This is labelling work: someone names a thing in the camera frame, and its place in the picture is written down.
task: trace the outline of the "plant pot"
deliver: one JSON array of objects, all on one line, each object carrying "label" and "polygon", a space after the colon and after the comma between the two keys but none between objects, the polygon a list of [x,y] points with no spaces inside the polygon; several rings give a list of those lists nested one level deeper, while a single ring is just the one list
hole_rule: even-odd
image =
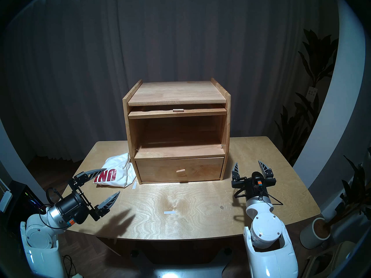
[{"label": "plant pot", "polygon": [[309,224],[300,232],[300,242],[307,249],[313,249],[317,247],[330,237],[330,234],[328,234],[326,238],[321,238],[316,234],[316,232],[314,231],[314,223],[317,220],[325,219],[322,217],[314,219],[311,224]]}]

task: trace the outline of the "wooden drawer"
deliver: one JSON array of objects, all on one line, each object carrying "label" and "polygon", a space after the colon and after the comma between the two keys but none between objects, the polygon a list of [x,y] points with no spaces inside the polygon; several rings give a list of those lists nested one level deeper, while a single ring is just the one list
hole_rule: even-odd
[{"label": "wooden drawer", "polygon": [[143,183],[219,180],[224,157],[136,160]]}]

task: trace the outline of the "wooden shelf unit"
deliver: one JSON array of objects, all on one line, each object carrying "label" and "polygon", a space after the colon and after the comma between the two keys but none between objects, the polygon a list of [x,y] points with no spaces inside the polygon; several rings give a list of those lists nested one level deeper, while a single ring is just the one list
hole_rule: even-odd
[{"label": "wooden shelf unit", "polygon": [[140,80],[122,102],[129,153],[140,184],[223,179],[230,94],[218,82]]}]

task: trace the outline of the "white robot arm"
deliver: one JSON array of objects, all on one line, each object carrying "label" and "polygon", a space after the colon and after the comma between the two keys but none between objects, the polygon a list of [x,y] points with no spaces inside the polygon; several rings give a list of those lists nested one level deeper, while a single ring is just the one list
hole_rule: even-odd
[{"label": "white robot arm", "polygon": [[72,189],[71,194],[65,198],[60,196],[61,200],[54,206],[47,207],[45,214],[33,214],[27,219],[27,224],[20,223],[23,249],[32,272],[42,277],[66,277],[66,271],[58,252],[58,234],[63,233],[74,223],[83,223],[88,215],[97,221],[109,212],[120,193],[111,195],[95,207],[87,200],[80,186],[104,170],[96,169],[79,173],[68,182]]},{"label": "white robot arm", "polygon": [[[253,172],[250,178],[240,178],[237,163],[232,171],[232,187],[240,189],[234,197],[246,197],[246,213],[253,220],[250,229],[245,227],[243,231],[251,278],[297,278],[298,263],[289,234],[283,222],[272,213],[273,205],[266,190],[275,185],[276,179],[270,168],[261,161],[259,165],[264,175]],[[258,252],[254,249],[266,249],[276,240],[280,243],[277,250]]]}]

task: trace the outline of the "cable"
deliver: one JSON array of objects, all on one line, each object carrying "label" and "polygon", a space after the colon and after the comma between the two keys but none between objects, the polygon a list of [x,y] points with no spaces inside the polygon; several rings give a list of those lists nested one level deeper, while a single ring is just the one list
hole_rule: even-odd
[{"label": "cable", "polygon": [[[71,277],[75,276],[76,275],[76,267],[75,267],[75,264],[72,263],[71,256],[70,255],[64,255],[62,257],[63,257],[63,265],[64,265],[64,269],[66,270],[67,278],[71,278]],[[70,268],[69,268],[68,272],[67,272],[66,264],[64,263],[64,260],[66,258],[67,258],[68,261],[70,261]],[[73,268],[75,269],[75,274],[74,275],[71,275],[72,265],[73,265]]]},{"label": "cable", "polygon": [[49,203],[50,203],[51,205],[54,205],[55,203],[50,199],[49,190],[52,190],[56,195],[58,195],[58,197],[59,197],[61,200],[63,200],[62,195],[60,195],[60,193],[58,192],[57,189],[55,189],[54,187],[49,187],[47,190],[45,190],[45,193],[46,193],[46,199],[49,201]]},{"label": "cable", "polygon": [[272,195],[270,195],[268,192],[264,191],[265,194],[268,194],[270,197],[272,197],[275,201],[278,201],[280,204],[278,203],[272,203],[272,205],[283,205],[282,202],[280,202],[278,199],[274,198]]},{"label": "cable", "polygon": [[48,224],[46,224],[46,223],[42,220],[42,218],[41,218],[41,214],[40,214],[40,211],[41,211],[41,209],[39,209],[39,217],[40,217],[41,222],[44,223],[44,224],[45,224],[46,226],[48,226],[49,228],[51,228],[51,229],[64,229],[64,228],[66,228],[66,226],[65,226],[65,227],[62,227],[62,228],[55,228],[55,227],[51,227],[51,226],[49,226]]}]

